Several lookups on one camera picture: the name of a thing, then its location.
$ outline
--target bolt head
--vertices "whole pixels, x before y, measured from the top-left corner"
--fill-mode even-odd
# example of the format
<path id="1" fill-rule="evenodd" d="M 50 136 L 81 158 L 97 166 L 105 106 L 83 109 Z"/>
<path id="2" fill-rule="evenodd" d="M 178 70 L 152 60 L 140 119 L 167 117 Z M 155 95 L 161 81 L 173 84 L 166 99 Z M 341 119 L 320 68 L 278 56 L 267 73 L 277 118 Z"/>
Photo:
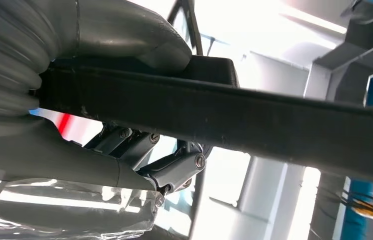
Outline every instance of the bolt head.
<path id="1" fill-rule="evenodd" d="M 129 128 L 124 128 L 120 131 L 120 137 L 122 139 L 129 137 L 130 134 L 131 134 L 131 130 Z"/>
<path id="2" fill-rule="evenodd" d="M 163 203 L 165 202 L 165 197 L 161 194 L 159 194 L 156 198 L 155 198 L 155 206 L 157 208 L 160 208 Z"/>
<path id="3" fill-rule="evenodd" d="M 160 134 L 156 134 L 156 133 L 152 133 L 150 136 L 149 136 L 149 140 L 152 144 L 155 144 L 157 143 L 159 140 L 160 140 Z"/>
<path id="4" fill-rule="evenodd" d="M 192 179 L 190 178 L 188 181 L 186 181 L 182 186 L 184 187 L 184 188 L 188 188 L 190 185 L 191 185 L 191 183 L 192 183 Z"/>
<path id="5" fill-rule="evenodd" d="M 197 169 L 203 169 L 206 166 L 206 157 L 203 154 L 199 154 L 195 158 L 195 166 Z"/>

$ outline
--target transparent plastic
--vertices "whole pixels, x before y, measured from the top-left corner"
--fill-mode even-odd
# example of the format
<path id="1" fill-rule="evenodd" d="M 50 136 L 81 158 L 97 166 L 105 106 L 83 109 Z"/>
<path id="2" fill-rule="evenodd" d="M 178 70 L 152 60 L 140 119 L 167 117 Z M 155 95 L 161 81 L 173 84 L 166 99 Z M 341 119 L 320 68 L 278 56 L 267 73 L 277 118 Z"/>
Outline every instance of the transparent plastic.
<path id="1" fill-rule="evenodd" d="M 124 240 L 152 229 L 156 191 L 56 179 L 0 180 L 0 240 Z"/>

